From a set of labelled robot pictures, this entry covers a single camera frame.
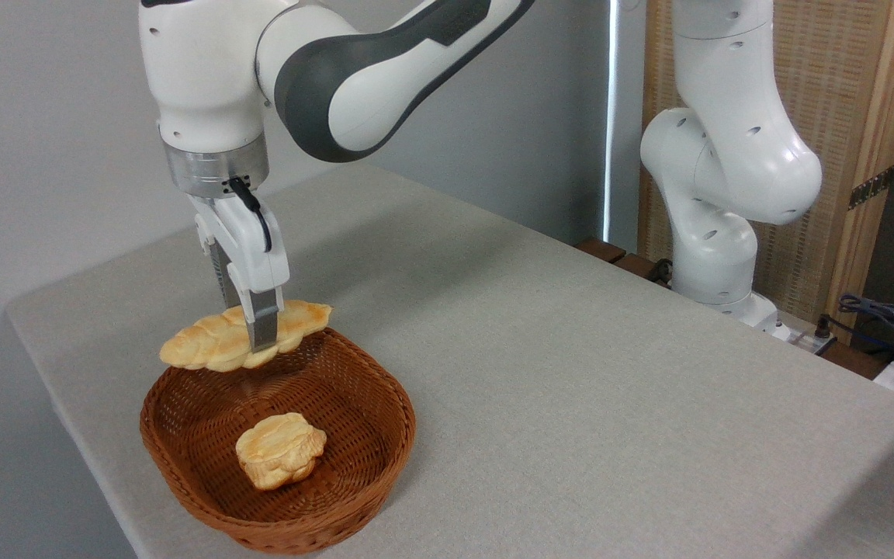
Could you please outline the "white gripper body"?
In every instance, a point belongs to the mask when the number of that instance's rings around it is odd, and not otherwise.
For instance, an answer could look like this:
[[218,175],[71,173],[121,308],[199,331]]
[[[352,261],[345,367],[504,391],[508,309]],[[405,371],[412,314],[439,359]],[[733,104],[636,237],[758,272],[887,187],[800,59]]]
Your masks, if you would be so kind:
[[242,290],[279,289],[290,277],[278,222],[266,205],[255,212],[237,195],[203,198],[188,195],[196,210],[196,230],[209,255],[213,245],[226,252],[239,272],[234,281]]

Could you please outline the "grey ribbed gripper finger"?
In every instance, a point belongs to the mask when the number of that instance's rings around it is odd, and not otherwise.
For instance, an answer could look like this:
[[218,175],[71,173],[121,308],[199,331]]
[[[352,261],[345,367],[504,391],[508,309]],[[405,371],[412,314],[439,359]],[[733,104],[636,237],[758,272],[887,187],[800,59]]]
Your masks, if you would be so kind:
[[214,273],[216,273],[217,282],[219,283],[221,297],[223,298],[226,308],[239,307],[241,299],[237,293],[233,280],[228,275],[228,265],[231,260],[221,244],[209,231],[204,220],[196,221],[196,233],[199,237],[199,243],[203,250],[203,254],[210,257],[213,264]]
[[241,307],[251,340],[251,352],[258,353],[277,341],[277,316],[284,303],[277,289],[254,291],[245,286],[235,264],[227,265],[227,308]]

